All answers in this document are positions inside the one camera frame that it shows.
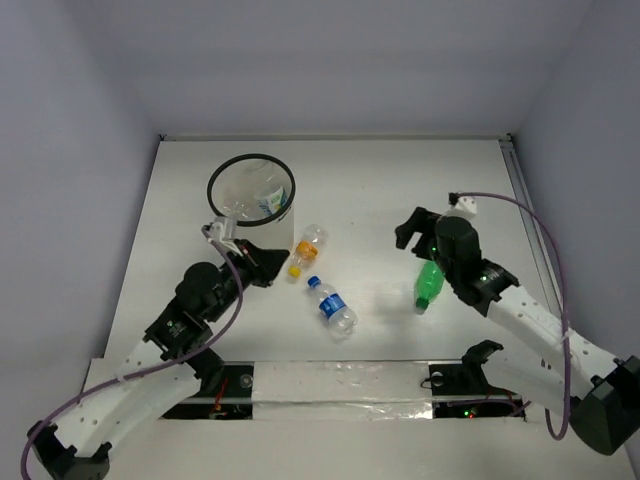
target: blue bottle cap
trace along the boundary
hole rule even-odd
[[[316,288],[321,283],[322,282],[320,281],[320,279],[316,276],[313,276],[309,280],[307,280],[307,285],[309,285],[311,288]]]

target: black ring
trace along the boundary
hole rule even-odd
[[[272,157],[271,155],[266,155],[264,153],[247,153],[245,155],[239,155],[237,157],[233,157],[231,160],[227,160],[222,165],[220,165],[215,172],[213,172],[213,175],[211,175],[211,178],[209,179],[209,183],[207,184],[207,201],[209,202],[209,206],[211,207],[211,210],[213,210],[213,213],[215,213],[219,217],[225,216],[213,204],[213,198],[211,197],[211,189],[213,188],[213,183],[220,176],[223,170],[228,166],[233,165],[234,163],[241,162],[243,160],[250,160],[254,158],[258,160],[268,160],[270,162],[275,163],[280,168],[282,168],[287,173],[287,175],[289,175],[289,178],[291,178],[291,192],[289,193],[289,198],[287,198],[287,202],[276,213],[268,216],[267,218],[263,218],[261,220],[237,220],[239,227],[259,227],[260,225],[266,225],[267,223],[271,223],[274,220],[277,220],[278,218],[283,216],[285,213],[287,213],[287,211],[293,204],[293,197],[295,197],[296,195],[296,179],[293,177],[293,173],[291,172],[291,169],[287,167],[287,165],[282,160],[279,160],[276,157]]]

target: water bottle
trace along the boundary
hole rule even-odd
[[[249,167],[247,181],[249,185],[253,185],[253,199],[262,210],[264,218],[273,215],[287,203],[287,193],[275,163],[263,160]]]
[[[307,270],[327,243],[328,238],[327,231],[318,225],[309,225],[305,228],[302,240],[291,257],[289,275],[298,278],[304,270]]]
[[[327,317],[329,332],[334,338],[342,340],[353,333],[353,327],[358,323],[353,313],[342,301],[335,289],[322,283],[318,277],[311,277],[307,282],[319,303],[320,310]]]
[[[286,203],[278,168],[269,160],[259,160],[230,179],[221,210],[236,220],[255,221],[270,217]]]
[[[427,261],[422,267],[413,289],[415,307],[418,313],[423,314],[427,310],[442,291],[443,284],[444,275],[436,262]]]

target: gray wall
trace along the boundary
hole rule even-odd
[[[76,20],[52,0],[0,2],[2,478],[102,352],[157,146],[117,61],[82,34],[99,26]]]
[[[596,1],[516,137],[566,265],[572,321],[640,355],[640,2]],[[636,472],[640,434],[629,443]]]
[[[90,0],[162,133],[503,133],[591,0]]]

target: green bottle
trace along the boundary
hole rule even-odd
[[[440,294],[443,283],[444,275],[440,268],[436,265],[436,262],[428,260],[422,267],[413,289],[414,304],[420,314],[424,313]]]

